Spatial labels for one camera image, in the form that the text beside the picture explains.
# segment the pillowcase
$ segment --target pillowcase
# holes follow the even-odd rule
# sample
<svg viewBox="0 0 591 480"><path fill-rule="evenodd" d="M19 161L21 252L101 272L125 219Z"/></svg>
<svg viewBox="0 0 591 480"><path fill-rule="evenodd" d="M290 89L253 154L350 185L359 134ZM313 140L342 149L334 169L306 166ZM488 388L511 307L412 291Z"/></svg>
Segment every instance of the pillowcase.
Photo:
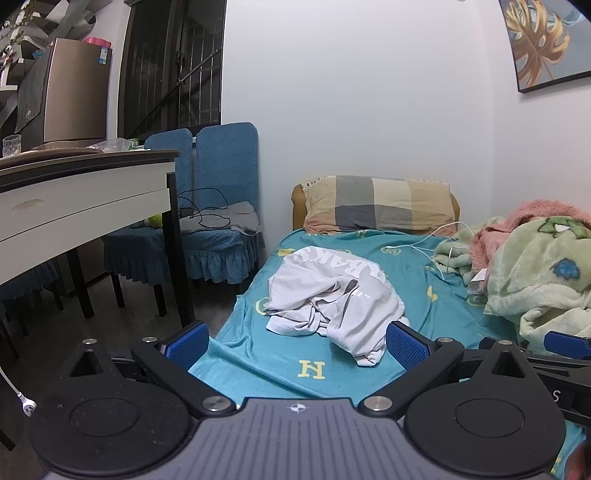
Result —
<svg viewBox="0 0 591 480"><path fill-rule="evenodd" d="M432 233L455 221L449 185L337 175L301 184L306 195L307 233L398 230ZM457 226L437 231L453 235Z"/></svg>

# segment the teal bed sheet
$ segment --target teal bed sheet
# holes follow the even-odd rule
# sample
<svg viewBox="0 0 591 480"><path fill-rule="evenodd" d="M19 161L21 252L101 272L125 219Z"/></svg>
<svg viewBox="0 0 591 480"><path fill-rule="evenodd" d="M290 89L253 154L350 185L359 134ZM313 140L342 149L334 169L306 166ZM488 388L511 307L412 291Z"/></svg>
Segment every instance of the teal bed sheet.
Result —
<svg viewBox="0 0 591 480"><path fill-rule="evenodd" d="M428 256L410 247L386 248L424 238L374 230L332 236L292 232L238 297L217 338L189 371L237 404L245 397L349 397L357 405L404 373L388 352L377 366L358 367L349 353L318 334L289 337L266 330L267 280L285 255L308 245L344 250L379 264L402 298L411 327L428 338L452 337L466 348L478 348L485 336L516 340L513 324L485 316L485 299L468 294L458 275L444 275L442 280ZM434 249L441 240L432 236L419 246ZM557 476L562 477L566 457L582 438L581 429L569 425L561 461L555 466Z"/></svg>

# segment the white power cord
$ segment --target white power cord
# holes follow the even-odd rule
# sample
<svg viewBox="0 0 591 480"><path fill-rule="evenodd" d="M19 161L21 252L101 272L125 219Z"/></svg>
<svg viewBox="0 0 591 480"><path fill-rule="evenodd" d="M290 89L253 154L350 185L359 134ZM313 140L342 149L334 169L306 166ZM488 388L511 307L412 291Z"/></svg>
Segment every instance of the white power cord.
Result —
<svg viewBox="0 0 591 480"><path fill-rule="evenodd" d="M18 399L22 402L22 410L25 413L25 415L27 417L30 417L31 415L33 415L33 412L37 408L37 404L33 400L30 400L29 398L25 397L25 395L23 395L21 392L18 391L18 389L14 386L14 384L6 376L6 373L4 373L4 370L2 370L2 367L0 367L0 374L2 374L2 376L4 377L4 380L6 380L8 385L10 385L10 388L12 388L14 390L14 393L17 394Z"/></svg>
<svg viewBox="0 0 591 480"><path fill-rule="evenodd" d="M447 223L445 225L442 225L441 227L435 229L432 233L430 233L429 235L427 235L425 238L421 238L418 242L414 242L413 244L408 244L408 245L399 245L397 247L385 247L385 248L402 248L402 247L410 247L410 248L414 248L417 252L421 252L423 255L425 255L429 260L431 260L431 262L433 263L433 265L435 265L437 267L437 269L439 270L439 273L441 274L441 279L443 281L445 281L445 278L443 277L443 271L441 270L441 268L439 268L439 265L437 265L437 263L435 262L435 260L433 260L431 257L429 257L429 255L427 255L423 250L429 251L429 252L433 252L434 250L432 248L421 248L421 247L415 247L415 245L418 245L421 242L424 242L427 238L429 238L430 236L435 235L435 233L446 227L446 226L450 226L450 225L456 225L456 224L461 224L463 226L465 226L468 230L470 230L470 233L472 234L472 236L474 236L474 232L472 231L472 229L467 226L464 222L452 222L452 223ZM453 250L453 245L451 246L451 248L449 249L449 257L447 260L447 268L446 268L446 273L449 272L449 262L452 258L452 250Z"/></svg>

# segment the headboard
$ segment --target headboard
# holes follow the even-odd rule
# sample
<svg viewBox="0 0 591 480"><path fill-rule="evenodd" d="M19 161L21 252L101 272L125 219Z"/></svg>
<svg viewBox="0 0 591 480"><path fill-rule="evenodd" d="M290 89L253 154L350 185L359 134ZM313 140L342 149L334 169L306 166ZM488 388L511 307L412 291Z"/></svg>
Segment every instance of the headboard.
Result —
<svg viewBox="0 0 591 480"><path fill-rule="evenodd" d="M306 209L306 195L304 194L304 190L302 189L300 184L296 185L294 187L293 192L291 192L291 202L294 204L293 212L291 215L292 225L293 229L297 230L298 228L303 228L304 219L306 218L306 214L308 213L308 210ZM456 214L456 221L458 221L460 219L460 204L457 202L453 194L452 206L453 212ZM412 233L416 235L422 235L425 232L415 231Z"/></svg>

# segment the wall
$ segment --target wall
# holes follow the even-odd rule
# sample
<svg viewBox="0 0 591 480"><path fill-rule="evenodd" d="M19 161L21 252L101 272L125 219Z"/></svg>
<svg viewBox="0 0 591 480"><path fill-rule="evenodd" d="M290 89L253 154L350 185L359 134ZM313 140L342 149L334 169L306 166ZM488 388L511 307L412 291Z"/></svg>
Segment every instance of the wall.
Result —
<svg viewBox="0 0 591 480"><path fill-rule="evenodd" d="M498 0L478 0L478 9L494 80L491 213L538 197L591 210L591 79L519 93Z"/></svg>
<svg viewBox="0 0 591 480"><path fill-rule="evenodd" d="M443 180L487 217L483 41L474 0L228 0L222 122L258 129L268 252L294 185L327 174Z"/></svg>
<svg viewBox="0 0 591 480"><path fill-rule="evenodd" d="M107 138L117 137L119 77L130 11L131 7L125 5L123 0L113 0L112 3L96 13L96 23L89 34L91 37L104 38L112 43L113 56L107 100Z"/></svg>

